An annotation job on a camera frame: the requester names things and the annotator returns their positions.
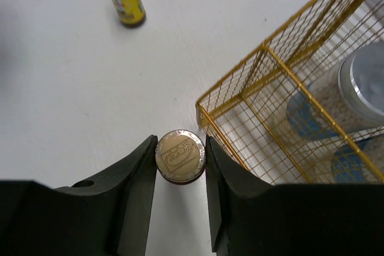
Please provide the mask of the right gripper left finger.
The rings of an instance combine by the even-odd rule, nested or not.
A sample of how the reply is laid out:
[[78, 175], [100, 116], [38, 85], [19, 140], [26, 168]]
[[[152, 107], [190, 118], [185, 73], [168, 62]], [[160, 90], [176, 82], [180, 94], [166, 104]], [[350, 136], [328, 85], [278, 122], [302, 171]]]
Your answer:
[[158, 138], [72, 186], [1, 181], [2, 255], [144, 255]]

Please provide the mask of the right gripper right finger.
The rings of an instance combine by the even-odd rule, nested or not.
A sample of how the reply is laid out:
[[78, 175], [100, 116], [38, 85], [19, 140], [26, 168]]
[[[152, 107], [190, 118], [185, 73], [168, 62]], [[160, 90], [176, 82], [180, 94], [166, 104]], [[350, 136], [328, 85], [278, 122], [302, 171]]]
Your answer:
[[383, 186], [271, 185], [206, 138], [206, 192], [217, 255], [382, 255]]

